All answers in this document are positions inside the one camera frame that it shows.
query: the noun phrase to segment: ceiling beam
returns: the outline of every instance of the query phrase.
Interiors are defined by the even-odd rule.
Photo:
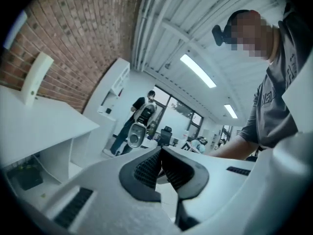
[[[177,37],[181,38],[184,42],[186,42],[192,49],[194,49],[200,56],[201,58],[207,62],[209,67],[212,69],[212,71],[215,73],[215,75],[219,78],[219,80],[222,82],[224,88],[226,89],[227,93],[231,96],[233,99],[233,102],[237,108],[237,110],[240,114],[240,116],[245,120],[246,117],[244,115],[244,110],[239,103],[238,97],[235,95],[233,92],[232,88],[230,87],[228,79],[222,74],[221,68],[211,59],[209,58],[209,53],[197,42],[193,39],[191,35],[189,35],[187,32],[179,28],[177,25],[173,24],[172,22],[163,19],[162,21],[162,26],[172,32],[174,35]]]

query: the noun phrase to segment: ceiling light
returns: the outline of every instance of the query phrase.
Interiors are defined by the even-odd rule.
[[[230,104],[226,104],[224,105],[225,108],[228,110],[228,112],[230,113],[230,115],[232,116],[232,118],[238,118],[236,113],[234,112],[233,108],[231,107]]]
[[[180,60],[187,65],[195,74],[198,75],[199,78],[201,78],[204,83],[207,84],[208,87],[213,88],[216,87],[216,84],[212,81],[212,79],[200,68],[199,65],[195,63],[194,60],[192,60],[189,56],[184,54]]]

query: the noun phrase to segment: tree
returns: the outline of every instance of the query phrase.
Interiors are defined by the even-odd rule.
[[[187,118],[191,118],[192,111],[183,103],[177,101],[177,104],[172,103],[172,109],[176,110],[178,113],[184,115]]]

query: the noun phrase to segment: jeans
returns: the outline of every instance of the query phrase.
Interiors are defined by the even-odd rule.
[[[134,119],[130,119],[128,120],[124,127],[122,128],[122,130],[120,131],[120,133],[117,135],[114,143],[112,144],[111,148],[110,148],[110,151],[116,155],[117,153],[117,150],[119,149],[119,147],[122,145],[122,143],[124,142],[124,140],[128,137],[128,133],[129,133],[129,130],[132,126],[132,124],[134,123]],[[124,154],[127,154],[129,153],[130,151],[132,150],[132,148],[126,144],[124,149],[123,149],[123,152],[121,153],[121,155],[124,155]]]

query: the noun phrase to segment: office chair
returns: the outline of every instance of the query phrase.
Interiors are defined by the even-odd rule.
[[[157,142],[157,145],[158,146],[162,146],[162,145],[169,146],[171,137],[172,137],[172,128],[165,126],[165,128],[161,130],[160,139]]]

